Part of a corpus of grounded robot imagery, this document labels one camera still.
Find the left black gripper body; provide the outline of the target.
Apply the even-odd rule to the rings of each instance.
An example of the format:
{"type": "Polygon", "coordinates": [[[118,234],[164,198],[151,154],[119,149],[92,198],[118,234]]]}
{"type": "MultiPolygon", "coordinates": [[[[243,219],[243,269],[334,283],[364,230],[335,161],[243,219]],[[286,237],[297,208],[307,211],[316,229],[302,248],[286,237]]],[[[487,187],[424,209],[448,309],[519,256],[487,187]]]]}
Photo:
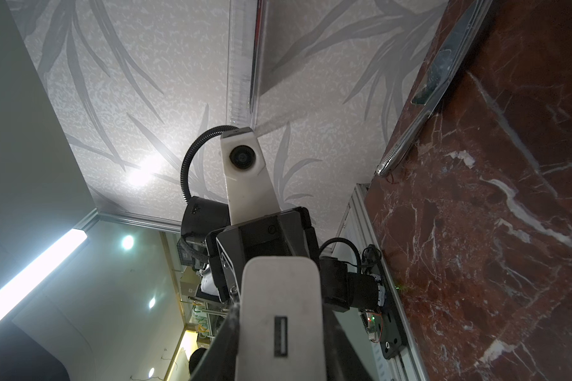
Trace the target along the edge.
{"type": "Polygon", "coordinates": [[[319,245],[305,207],[231,225],[225,203],[192,197],[180,228],[180,262],[212,276],[213,303],[240,299],[244,268],[256,257],[306,257],[319,264],[319,245]]]}

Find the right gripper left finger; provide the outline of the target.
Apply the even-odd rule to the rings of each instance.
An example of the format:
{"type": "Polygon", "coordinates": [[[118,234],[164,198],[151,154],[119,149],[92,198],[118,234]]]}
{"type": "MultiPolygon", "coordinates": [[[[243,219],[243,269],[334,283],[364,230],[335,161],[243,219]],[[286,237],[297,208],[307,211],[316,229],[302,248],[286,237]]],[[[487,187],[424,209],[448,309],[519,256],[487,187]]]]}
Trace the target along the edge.
{"type": "Polygon", "coordinates": [[[192,381],[234,381],[240,334],[241,304],[235,303],[229,310],[210,348],[191,375],[192,381]]]}

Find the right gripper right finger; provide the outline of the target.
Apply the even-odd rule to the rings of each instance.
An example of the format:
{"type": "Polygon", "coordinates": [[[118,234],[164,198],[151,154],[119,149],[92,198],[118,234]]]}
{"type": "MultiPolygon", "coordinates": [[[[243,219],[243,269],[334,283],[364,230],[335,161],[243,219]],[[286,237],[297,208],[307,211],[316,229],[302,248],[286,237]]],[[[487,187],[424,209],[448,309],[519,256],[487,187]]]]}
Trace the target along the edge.
{"type": "Polygon", "coordinates": [[[323,342],[327,380],[372,380],[332,310],[323,308],[323,342]]]}

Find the white charger plug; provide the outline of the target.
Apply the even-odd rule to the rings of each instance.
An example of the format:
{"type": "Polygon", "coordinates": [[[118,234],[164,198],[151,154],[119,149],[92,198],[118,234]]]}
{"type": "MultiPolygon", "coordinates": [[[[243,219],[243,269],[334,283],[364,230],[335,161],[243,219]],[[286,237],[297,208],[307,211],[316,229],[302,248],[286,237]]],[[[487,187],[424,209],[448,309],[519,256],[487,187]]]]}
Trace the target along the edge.
{"type": "Polygon", "coordinates": [[[256,257],[242,274],[237,380],[327,379],[319,270],[305,257],[256,257]]]}

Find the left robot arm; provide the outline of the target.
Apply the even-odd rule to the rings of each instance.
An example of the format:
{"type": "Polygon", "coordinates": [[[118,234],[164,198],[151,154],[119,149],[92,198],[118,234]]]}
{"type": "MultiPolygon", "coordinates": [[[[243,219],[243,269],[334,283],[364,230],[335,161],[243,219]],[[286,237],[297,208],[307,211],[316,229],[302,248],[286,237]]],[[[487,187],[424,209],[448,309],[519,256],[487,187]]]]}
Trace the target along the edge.
{"type": "Polygon", "coordinates": [[[322,254],[308,210],[283,210],[278,202],[265,158],[254,131],[220,125],[202,133],[182,161],[180,187],[187,203],[180,227],[179,251],[203,265],[222,303],[241,297],[246,264],[256,257],[305,257],[319,268],[323,303],[334,311],[350,308],[376,312],[385,301],[381,276],[371,274],[379,264],[369,263],[346,238],[336,243],[350,247],[350,264],[322,254]],[[221,143],[227,201],[216,202],[192,194],[189,172],[195,154],[212,138],[221,143]]]}

